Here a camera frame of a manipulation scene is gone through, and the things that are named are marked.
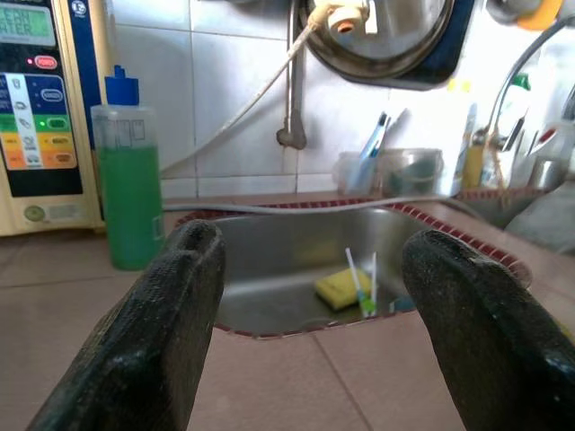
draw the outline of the tiled countertop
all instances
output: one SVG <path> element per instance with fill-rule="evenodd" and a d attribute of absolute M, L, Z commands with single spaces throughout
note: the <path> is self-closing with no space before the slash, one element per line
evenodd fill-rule
<path fill-rule="evenodd" d="M 337 196 L 215 201 L 330 198 Z M 532 295 L 575 333 L 573 259 L 440 204 L 418 207 L 523 260 L 533 273 Z M 166 226 L 183 214 L 166 215 Z M 105 238 L 92 233 L 0 239 L 0 429 L 24 429 L 93 325 L 136 276 L 113 269 Z M 463 424 L 425 326 L 411 312 L 268 341 L 214 330 L 189 429 L 448 431 Z"/>

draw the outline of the green bottle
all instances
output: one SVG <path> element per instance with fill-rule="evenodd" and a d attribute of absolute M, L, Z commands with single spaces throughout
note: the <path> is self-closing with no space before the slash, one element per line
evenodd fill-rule
<path fill-rule="evenodd" d="M 155 114 L 138 106 L 137 79 L 115 66 L 106 77 L 108 105 L 92 107 L 111 262 L 144 269 L 164 245 Z"/>

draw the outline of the white hose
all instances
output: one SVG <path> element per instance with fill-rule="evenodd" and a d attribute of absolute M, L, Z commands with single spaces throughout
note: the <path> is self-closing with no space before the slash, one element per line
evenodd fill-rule
<path fill-rule="evenodd" d="M 176 164 L 183 162 L 184 160 L 188 160 L 200 151 L 204 150 L 206 147 L 210 146 L 214 143 L 220 136 L 222 136 L 225 132 L 227 132 L 230 128 L 232 128 L 242 117 L 255 105 L 261 97 L 270 89 L 270 87 L 278 81 L 279 76 L 286 70 L 288 67 L 289 62 L 296 56 L 297 52 L 304 46 L 307 39 L 310 35 L 314 32 L 314 28 L 309 24 L 305 26 L 304 30 L 300 33 L 297 37 L 296 41 L 286 53 L 286 58 L 284 59 L 283 63 L 281 64 L 280 68 L 276 71 L 276 73 L 266 82 L 261 89 L 253 96 L 253 98 L 247 102 L 234 117 L 229 119 L 224 126 L 222 126 L 205 144 L 197 146 L 183 159 L 180 159 L 178 162 L 173 163 L 165 168 L 162 171 L 167 171 L 168 169 L 172 168 Z"/>
<path fill-rule="evenodd" d="M 447 198 L 442 196 L 421 196 L 412 198 L 389 198 L 382 200 L 373 200 L 369 202 L 363 202 L 360 204 L 344 205 L 339 207 L 322 207 L 322 208 L 274 208 L 274 207 L 257 207 L 257 206 L 247 206 L 247 205 L 234 205 L 234 204 L 172 204 L 164 205 L 164 211 L 175 212 L 175 211 L 199 211 L 199 210 L 211 210 L 211 211 L 229 211 L 235 213 L 252 213 L 252 214 L 264 214 L 270 216 L 299 216 L 306 214 L 330 214 L 339 213 L 341 211 L 350 211 L 352 209 L 363 209 L 371 207 L 381 207 L 385 205 L 392 204 L 409 204 L 413 202 L 440 202 L 446 204 L 450 207 L 459 209 L 469 216 L 472 216 L 478 220 L 484 221 L 484 218 L 479 215 L 476 211 L 471 209 L 469 206 L 464 204 L 459 200 L 453 198 Z"/>

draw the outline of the yellow sponge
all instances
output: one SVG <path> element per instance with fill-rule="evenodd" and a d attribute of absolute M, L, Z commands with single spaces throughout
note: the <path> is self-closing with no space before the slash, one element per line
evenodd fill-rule
<path fill-rule="evenodd" d="M 369 297 L 371 295 L 371 280 L 361 269 L 357 269 L 357 272 L 361 289 Z M 336 312 L 358 301 L 358 293 L 353 284 L 351 269 L 317 280 L 315 292 Z"/>

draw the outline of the kitchen sink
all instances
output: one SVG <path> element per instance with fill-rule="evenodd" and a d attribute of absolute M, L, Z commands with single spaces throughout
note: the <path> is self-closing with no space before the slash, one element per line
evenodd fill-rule
<path fill-rule="evenodd" d="M 369 208 L 312 215 L 241 215 L 215 221 L 226 239 L 226 289 L 217 324 L 253 336 L 285 334 L 357 321 L 359 308 L 334 312 L 314 281 L 356 265 L 372 272 L 377 251 L 378 313 L 409 309 L 403 244 L 429 228 L 406 214 Z"/>

